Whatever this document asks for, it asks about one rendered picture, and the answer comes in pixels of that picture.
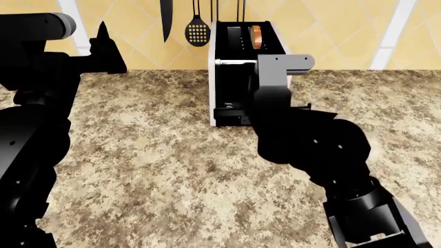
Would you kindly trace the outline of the black hanging slotted spoon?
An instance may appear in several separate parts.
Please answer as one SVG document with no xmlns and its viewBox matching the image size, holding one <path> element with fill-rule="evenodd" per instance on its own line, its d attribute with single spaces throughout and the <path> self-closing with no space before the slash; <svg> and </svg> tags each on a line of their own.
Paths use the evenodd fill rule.
<svg viewBox="0 0 441 248">
<path fill-rule="evenodd" d="M 200 0 L 192 0 L 193 18 L 185 27 L 185 38 L 194 47 L 204 47 L 209 43 L 211 30 L 201 19 Z"/>
</svg>

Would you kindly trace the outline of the brown bread slice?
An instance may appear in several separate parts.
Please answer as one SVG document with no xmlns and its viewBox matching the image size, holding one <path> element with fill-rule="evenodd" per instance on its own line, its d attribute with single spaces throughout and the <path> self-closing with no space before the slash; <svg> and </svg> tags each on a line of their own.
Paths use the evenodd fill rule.
<svg viewBox="0 0 441 248">
<path fill-rule="evenodd" d="M 258 25 L 251 26 L 249 33 L 250 33 L 250 39 L 253 49 L 255 50 L 261 49 L 263 38 L 262 38 L 262 32 L 260 26 Z"/>
</svg>

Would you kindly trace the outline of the black hanging kitchen knife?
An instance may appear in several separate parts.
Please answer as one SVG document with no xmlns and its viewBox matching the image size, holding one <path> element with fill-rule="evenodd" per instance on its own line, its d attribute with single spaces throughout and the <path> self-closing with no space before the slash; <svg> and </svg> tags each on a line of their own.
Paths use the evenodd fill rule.
<svg viewBox="0 0 441 248">
<path fill-rule="evenodd" d="M 163 29 L 163 40 L 167 41 L 171 29 L 173 20 L 173 0 L 160 0 L 161 8 L 161 21 Z"/>
</svg>

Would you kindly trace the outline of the silver toaster lever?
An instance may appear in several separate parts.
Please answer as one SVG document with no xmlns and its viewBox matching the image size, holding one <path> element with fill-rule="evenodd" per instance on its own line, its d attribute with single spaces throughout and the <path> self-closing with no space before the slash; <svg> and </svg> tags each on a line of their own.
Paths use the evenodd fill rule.
<svg viewBox="0 0 441 248">
<path fill-rule="evenodd" d="M 254 59 L 216 59 L 214 63 L 216 65 L 244 65 L 244 64 L 255 64 L 257 60 Z"/>
</svg>

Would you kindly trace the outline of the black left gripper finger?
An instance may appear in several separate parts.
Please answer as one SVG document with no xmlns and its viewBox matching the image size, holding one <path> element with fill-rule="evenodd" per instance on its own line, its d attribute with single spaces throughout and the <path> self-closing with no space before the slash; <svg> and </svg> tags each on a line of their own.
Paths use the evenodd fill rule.
<svg viewBox="0 0 441 248">
<path fill-rule="evenodd" d="M 90 62 L 92 72 L 125 74 L 127 66 L 112 39 L 90 39 Z"/>
<path fill-rule="evenodd" d="M 110 41 L 105 22 L 101 22 L 97 35 L 95 38 L 90 39 L 90 53 L 91 55 L 99 55 L 105 52 L 107 45 Z"/>
</svg>

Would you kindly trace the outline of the white and black toaster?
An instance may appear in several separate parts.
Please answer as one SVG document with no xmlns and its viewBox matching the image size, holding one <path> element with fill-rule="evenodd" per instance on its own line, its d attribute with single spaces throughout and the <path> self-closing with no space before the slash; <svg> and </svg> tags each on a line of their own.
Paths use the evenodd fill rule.
<svg viewBox="0 0 441 248">
<path fill-rule="evenodd" d="M 250 28 L 261 28 L 263 43 L 252 47 Z M 287 54 L 271 22 L 220 22 L 212 24 L 209 42 L 209 119 L 212 127 L 250 125 L 245 111 L 249 95 L 258 76 L 255 64 L 216 65 L 216 59 L 258 59 L 259 54 Z"/>
</svg>

